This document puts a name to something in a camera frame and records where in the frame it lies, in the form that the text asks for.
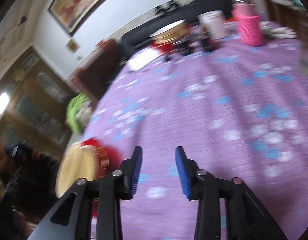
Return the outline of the white work gloves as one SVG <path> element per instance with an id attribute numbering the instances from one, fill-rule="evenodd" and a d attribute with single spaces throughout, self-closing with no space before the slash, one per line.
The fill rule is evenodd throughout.
<path id="1" fill-rule="evenodd" d="M 270 25 L 261 26 L 262 33 L 269 38 L 277 39 L 297 39 L 297 33 L 289 27 L 272 27 Z"/>

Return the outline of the purple floral tablecloth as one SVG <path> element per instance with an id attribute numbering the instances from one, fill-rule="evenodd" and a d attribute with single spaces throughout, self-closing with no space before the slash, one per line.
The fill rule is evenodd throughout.
<path id="1" fill-rule="evenodd" d="M 217 178 L 240 177 L 288 239 L 308 226 L 308 77 L 301 42 L 251 48 L 238 33 L 212 53 L 123 68 L 98 103 L 84 139 L 128 159 L 143 150 L 138 188 L 121 203 L 124 239 L 192 239 L 197 202 L 188 201 L 175 149 Z"/>

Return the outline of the black leather sofa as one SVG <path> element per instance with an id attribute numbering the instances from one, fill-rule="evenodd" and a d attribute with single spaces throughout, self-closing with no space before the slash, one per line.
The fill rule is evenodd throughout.
<path id="1" fill-rule="evenodd" d="M 167 11 L 122 36 L 120 47 L 123 56 L 129 59 L 136 52 L 148 46 L 152 42 L 150 36 L 168 24 L 185 20 L 189 24 L 197 25 L 200 14 L 216 10 L 222 11 L 226 19 L 231 18 L 233 10 L 232 0 L 193 0 L 187 5 Z"/>

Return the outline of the red plate under stack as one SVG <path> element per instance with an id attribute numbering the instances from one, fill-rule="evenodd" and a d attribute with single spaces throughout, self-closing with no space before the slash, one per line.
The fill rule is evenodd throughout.
<path id="1" fill-rule="evenodd" d="M 177 50 L 172 43 L 156 44 L 156 42 L 151 42 L 150 47 L 159 50 L 163 54 L 170 54 Z"/>

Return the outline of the white paper sheet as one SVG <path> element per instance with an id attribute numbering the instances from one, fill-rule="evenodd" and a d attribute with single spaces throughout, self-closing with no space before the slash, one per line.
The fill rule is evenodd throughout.
<path id="1" fill-rule="evenodd" d="M 158 49 L 145 48 L 132 56 L 127 61 L 127 66 L 131 72 L 137 72 L 160 56 L 162 53 Z"/>

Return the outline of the red transparent flower plate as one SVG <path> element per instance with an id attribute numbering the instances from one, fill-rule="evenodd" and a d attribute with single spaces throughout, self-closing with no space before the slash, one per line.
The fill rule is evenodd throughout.
<path id="1" fill-rule="evenodd" d="M 92 150 L 95 152 L 94 156 L 98 165 L 95 179 L 103 178 L 108 173 L 119 168 L 122 157 L 119 151 L 113 146 L 106 145 L 101 140 L 93 137 L 83 141 L 82 145 L 91 146 Z"/>

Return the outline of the wooden glass cabinet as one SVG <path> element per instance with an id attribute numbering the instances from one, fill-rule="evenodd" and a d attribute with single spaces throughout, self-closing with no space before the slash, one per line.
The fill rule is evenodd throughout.
<path id="1" fill-rule="evenodd" d="M 66 109 L 75 92 L 28 48 L 0 80 L 0 140 L 61 158 L 72 131 Z"/>

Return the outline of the beige plastic bowl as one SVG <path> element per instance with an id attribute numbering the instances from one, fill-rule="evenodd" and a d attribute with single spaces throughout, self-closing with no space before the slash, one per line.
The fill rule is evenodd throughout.
<path id="1" fill-rule="evenodd" d="M 65 152 L 61 161 L 56 178 L 56 196 L 62 197 L 79 178 L 92 181 L 101 176 L 101 158 L 97 147 L 75 142 Z"/>

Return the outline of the seated person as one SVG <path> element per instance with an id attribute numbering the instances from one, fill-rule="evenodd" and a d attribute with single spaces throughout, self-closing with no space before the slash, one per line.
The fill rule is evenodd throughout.
<path id="1" fill-rule="evenodd" d="M 0 142 L 0 239 L 27 239 L 57 201 L 59 164 L 21 142 Z"/>

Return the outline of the pink sleeved water bottle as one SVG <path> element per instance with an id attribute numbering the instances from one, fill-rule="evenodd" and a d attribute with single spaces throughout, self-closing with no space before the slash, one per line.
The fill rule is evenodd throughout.
<path id="1" fill-rule="evenodd" d="M 232 14 L 237 21 L 242 42 L 251 47 L 264 44 L 264 36 L 260 28 L 261 16 L 251 0 L 234 0 Z"/>

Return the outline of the white plastic cup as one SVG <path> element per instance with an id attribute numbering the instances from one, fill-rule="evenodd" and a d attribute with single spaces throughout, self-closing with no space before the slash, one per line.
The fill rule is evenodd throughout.
<path id="1" fill-rule="evenodd" d="M 225 15 L 221 10 L 209 11 L 198 15 L 201 25 L 205 26 L 213 40 L 220 40 L 227 37 L 225 27 Z"/>

